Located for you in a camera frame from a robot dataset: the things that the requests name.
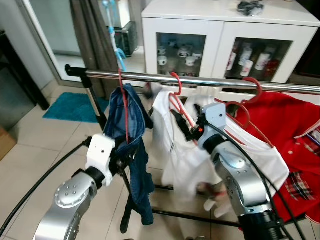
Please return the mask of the white shirt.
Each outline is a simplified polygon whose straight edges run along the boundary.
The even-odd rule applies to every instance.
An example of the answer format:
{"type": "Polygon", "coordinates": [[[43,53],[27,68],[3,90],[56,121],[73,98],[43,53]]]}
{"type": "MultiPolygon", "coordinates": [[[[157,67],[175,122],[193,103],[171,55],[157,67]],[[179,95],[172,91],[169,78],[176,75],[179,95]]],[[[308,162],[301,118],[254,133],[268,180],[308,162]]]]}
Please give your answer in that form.
{"type": "MultiPolygon", "coordinates": [[[[193,141],[186,141],[172,114],[176,101],[170,97],[171,93],[170,90],[160,90],[152,105],[152,154],[165,164],[162,184],[173,186],[178,201],[188,202],[195,198],[199,184],[218,185],[222,179],[215,171],[210,154],[193,141]]],[[[277,148],[250,134],[233,119],[226,119],[224,130],[274,184],[269,190],[271,196],[275,197],[290,176],[290,170],[277,148]]]]}

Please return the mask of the dark blue denim garment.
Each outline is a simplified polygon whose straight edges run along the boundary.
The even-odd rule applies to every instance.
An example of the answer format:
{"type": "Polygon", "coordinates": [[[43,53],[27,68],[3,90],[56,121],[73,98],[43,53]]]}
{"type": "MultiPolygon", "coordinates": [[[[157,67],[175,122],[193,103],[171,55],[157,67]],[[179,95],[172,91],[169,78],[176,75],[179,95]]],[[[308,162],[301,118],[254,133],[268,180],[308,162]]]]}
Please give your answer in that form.
{"type": "Polygon", "coordinates": [[[129,165],[130,194],[133,201],[133,210],[141,216],[144,226],[151,226],[154,222],[153,208],[150,202],[150,194],[154,192],[153,176],[147,171],[149,155],[144,144],[146,129],[153,128],[153,121],[147,114],[142,101],[130,84],[124,84],[126,100],[128,102],[128,121],[130,143],[125,142],[124,108],[122,105],[121,89],[117,87],[109,99],[109,114],[103,134],[122,143],[118,150],[132,150],[132,162],[129,165]]]}

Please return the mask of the chrome and black clothes rack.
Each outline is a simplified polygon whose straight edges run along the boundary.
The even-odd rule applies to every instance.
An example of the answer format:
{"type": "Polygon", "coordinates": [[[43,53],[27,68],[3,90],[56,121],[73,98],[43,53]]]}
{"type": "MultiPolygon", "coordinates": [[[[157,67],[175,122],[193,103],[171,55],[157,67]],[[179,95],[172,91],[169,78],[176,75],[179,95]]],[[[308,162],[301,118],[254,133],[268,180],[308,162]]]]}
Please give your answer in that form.
{"type": "MultiPolygon", "coordinates": [[[[258,89],[256,85],[260,85],[263,90],[269,92],[280,92],[280,93],[293,93],[293,94],[306,94],[306,95],[316,95],[320,96],[320,87],[319,86],[304,86],[296,85],[290,83],[277,83],[277,82],[260,82],[251,83],[243,80],[237,79],[226,79],[226,78],[203,78],[203,77],[170,77],[168,75],[159,75],[159,74],[146,74],[146,73],[135,73],[124,71],[124,73],[119,73],[118,71],[99,71],[99,70],[89,70],[83,67],[73,67],[67,64],[64,67],[65,73],[71,77],[78,77],[81,79],[82,86],[86,89],[89,96],[90,103],[95,112],[95,117],[100,124],[101,130],[105,128],[107,118],[105,113],[100,108],[100,105],[97,103],[98,98],[94,96],[95,91],[93,90],[93,84],[90,78],[96,79],[109,79],[109,80],[131,80],[135,82],[147,82],[147,83],[167,83],[167,84],[183,84],[189,86],[199,86],[199,87],[220,87],[222,89],[258,89]]],[[[122,217],[119,230],[122,234],[125,234],[128,231],[131,211],[133,209],[130,206],[125,207],[125,213],[122,217]]],[[[188,215],[181,214],[178,212],[164,211],[160,208],[154,207],[152,209],[153,214],[158,214],[166,217],[175,217],[183,218],[192,221],[199,221],[209,224],[216,224],[219,226],[227,227],[240,227],[240,224],[232,221],[223,221],[219,219],[212,218],[203,218],[197,215],[188,215]]],[[[304,233],[298,224],[299,221],[302,221],[306,217],[305,215],[298,215],[297,217],[291,218],[289,221],[282,223],[282,227],[288,226],[290,224],[295,224],[296,229],[298,230],[300,236],[304,239],[304,233]]]]}

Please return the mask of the teal floor mat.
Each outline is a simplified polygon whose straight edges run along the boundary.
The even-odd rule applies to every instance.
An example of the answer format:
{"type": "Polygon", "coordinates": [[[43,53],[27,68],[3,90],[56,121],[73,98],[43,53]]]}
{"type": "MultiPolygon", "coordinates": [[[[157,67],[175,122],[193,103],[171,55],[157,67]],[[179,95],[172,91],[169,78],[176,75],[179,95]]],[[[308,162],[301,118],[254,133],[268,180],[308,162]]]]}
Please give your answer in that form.
{"type": "Polygon", "coordinates": [[[42,117],[58,121],[98,123],[89,95],[86,93],[60,94],[42,117]]]}

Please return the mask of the white bottle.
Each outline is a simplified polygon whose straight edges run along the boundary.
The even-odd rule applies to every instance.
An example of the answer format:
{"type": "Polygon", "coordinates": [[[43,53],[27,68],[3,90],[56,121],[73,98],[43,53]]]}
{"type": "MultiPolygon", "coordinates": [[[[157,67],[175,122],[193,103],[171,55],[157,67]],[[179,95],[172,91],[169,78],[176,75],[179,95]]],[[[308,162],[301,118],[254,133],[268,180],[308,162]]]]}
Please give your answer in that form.
{"type": "Polygon", "coordinates": [[[235,64],[237,56],[238,56],[238,51],[239,51],[238,49],[234,49],[233,51],[231,51],[230,57],[227,62],[227,67],[226,67],[227,71],[233,70],[234,64],[235,64]]]}
{"type": "Polygon", "coordinates": [[[263,71],[265,69],[265,66],[272,58],[273,53],[269,51],[264,51],[261,53],[257,59],[257,62],[254,64],[254,69],[256,71],[263,71]]]}

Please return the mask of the red garment with plaid trim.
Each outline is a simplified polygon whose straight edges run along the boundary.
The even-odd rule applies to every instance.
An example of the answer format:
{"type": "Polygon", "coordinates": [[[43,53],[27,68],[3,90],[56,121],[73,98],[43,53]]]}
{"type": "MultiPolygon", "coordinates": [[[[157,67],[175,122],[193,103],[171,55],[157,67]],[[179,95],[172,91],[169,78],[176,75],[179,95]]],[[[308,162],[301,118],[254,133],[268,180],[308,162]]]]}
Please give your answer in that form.
{"type": "Polygon", "coordinates": [[[285,183],[275,196],[274,205],[284,222],[304,215],[320,223],[320,106],[288,94],[265,92],[246,103],[235,119],[250,121],[247,132],[266,137],[288,167],[285,183]]]}

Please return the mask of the light blue clothes pole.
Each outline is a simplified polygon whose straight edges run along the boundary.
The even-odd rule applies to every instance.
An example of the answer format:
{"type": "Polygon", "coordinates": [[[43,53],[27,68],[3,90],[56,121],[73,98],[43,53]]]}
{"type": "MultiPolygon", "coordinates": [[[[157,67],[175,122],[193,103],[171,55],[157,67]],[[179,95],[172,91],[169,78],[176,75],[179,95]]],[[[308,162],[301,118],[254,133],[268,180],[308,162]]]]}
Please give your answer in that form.
{"type": "Polygon", "coordinates": [[[126,64],[125,64],[125,52],[121,50],[117,46],[117,41],[115,39],[115,21],[117,16],[117,8],[116,8],[116,2],[115,0],[102,0],[102,6],[105,8],[106,11],[106,17],[107,17],[107,31],[110,36],[110,43],[112,45],[112,48],[114,50],[116,59],[118,60],[118,68],[121,71],[126,71],[126,64]]]}

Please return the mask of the black appliance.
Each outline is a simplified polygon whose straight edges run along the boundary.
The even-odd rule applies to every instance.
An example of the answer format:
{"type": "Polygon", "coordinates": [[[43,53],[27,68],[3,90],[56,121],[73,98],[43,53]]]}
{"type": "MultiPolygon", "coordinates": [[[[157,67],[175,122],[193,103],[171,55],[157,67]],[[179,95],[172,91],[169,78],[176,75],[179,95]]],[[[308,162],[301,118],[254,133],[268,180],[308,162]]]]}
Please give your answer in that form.
{"type": "Polygon", "coordinates": [[[132,57],[138,48],[137,23],[129,22],[124,27],[114,27],[116,47],[122,50],[127,58],[132,57]]]}

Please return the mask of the white glass-door sideboard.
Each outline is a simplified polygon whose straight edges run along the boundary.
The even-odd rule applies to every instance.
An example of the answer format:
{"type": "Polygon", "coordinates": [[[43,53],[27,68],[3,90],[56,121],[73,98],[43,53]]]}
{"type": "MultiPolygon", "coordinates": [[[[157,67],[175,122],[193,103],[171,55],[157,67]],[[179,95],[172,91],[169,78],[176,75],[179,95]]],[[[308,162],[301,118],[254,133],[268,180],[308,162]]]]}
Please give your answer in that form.
{"type": "Polygon", "coordinates": [[[286,83],[320,29],[320,20],[300,3],[266,0],[258,16],[237,11],[239,0],[152,0],[142,10],[146,73],[178,73],[211,79],[255,78],[286,83]],[[238,50],[231,71],[227,63],[238,50]],[[272,53],[262,71],[259,55],[272,53]],[[157,57],[167,57],[165,66],[157,57]],[[197,57],[186,66],[186,57],[197,57]]]}

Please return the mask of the brown cardboard box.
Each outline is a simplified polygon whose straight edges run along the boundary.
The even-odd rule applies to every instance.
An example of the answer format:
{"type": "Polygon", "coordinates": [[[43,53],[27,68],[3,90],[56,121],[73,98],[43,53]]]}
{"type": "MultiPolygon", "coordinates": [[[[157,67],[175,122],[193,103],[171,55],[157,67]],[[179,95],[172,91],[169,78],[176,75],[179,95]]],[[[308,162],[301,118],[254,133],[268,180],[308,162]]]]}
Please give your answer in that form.
{"type": "Polygon", "coordinates": [[[18,144],[18,132],[15,127],[6,129],[0,126],[0,162],[18,144]]]}

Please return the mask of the dark grey curtain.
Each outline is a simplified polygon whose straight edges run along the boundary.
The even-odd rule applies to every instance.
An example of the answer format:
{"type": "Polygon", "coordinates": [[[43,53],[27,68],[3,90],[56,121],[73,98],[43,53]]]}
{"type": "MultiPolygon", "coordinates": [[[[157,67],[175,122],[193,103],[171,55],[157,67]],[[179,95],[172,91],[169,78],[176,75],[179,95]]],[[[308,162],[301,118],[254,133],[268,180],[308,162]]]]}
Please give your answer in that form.
{"type": "Polygon", "coordinates": [[[89,70],[116,72],[118,62],[100,0],[69,0],[78,48],[89,70]]]}

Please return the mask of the small black bundle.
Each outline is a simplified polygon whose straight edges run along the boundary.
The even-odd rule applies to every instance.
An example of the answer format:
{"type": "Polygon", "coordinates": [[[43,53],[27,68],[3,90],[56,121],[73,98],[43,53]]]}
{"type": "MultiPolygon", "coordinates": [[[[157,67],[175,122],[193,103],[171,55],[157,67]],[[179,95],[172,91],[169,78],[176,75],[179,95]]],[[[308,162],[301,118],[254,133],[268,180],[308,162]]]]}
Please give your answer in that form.
{"type": "Polygon", "coordinates": [[[248,17],[259,16],[264,10],[265,5],[258,0],[240,0],[237,5],[238,13],[248,17]]]}

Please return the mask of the dark furniture piece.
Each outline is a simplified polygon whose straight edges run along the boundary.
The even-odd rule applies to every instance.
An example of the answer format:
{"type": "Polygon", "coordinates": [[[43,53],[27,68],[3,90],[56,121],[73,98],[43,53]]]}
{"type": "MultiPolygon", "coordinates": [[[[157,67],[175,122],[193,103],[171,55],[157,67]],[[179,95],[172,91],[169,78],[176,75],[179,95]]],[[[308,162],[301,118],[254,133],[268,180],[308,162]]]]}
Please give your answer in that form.
{"type": "Polygon", "coordinates": [[[7,33],[0,30],[0,127],[11,130],[37,106],[46,111],[50,102],[29,74],[7,33]]]}

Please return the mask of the white framed glass door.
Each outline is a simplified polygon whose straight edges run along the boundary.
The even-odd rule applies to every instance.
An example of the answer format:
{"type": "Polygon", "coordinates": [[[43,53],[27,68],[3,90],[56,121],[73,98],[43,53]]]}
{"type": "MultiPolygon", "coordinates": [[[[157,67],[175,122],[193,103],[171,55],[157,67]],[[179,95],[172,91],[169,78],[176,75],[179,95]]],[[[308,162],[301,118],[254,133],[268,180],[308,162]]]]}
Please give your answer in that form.
{"type": "Polygon", "coordinates": [[[84,67],[74,30],[70,0],[22,0],[56,71],[64,82],[80,83],[66,74],[66,65],[84,67]]]}

